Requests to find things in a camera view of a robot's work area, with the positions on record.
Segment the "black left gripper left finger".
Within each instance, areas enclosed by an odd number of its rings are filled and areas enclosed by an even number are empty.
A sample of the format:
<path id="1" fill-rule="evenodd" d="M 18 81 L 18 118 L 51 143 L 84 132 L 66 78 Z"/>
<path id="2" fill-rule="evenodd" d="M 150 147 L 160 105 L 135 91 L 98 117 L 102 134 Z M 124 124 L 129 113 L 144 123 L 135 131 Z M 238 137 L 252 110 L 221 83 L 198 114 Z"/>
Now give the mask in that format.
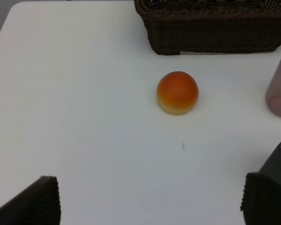
<path id="1" fill-rule="evenodd" d="M 0 225 L 59 225 L 61 205 L 58 180 L 41 176 L 0 207 Z"/>

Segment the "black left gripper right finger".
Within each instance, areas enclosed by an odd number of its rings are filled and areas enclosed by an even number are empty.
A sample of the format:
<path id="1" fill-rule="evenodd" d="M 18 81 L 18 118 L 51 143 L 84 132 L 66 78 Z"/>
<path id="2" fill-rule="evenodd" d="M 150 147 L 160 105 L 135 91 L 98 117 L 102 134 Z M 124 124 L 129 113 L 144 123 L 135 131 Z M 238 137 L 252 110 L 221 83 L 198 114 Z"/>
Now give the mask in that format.
<path id="1" fill-rule="evenodd" d="M 281 185 L 263 174 L 248 173 L 240 210 L 247 225 L 281 225 Z"/>

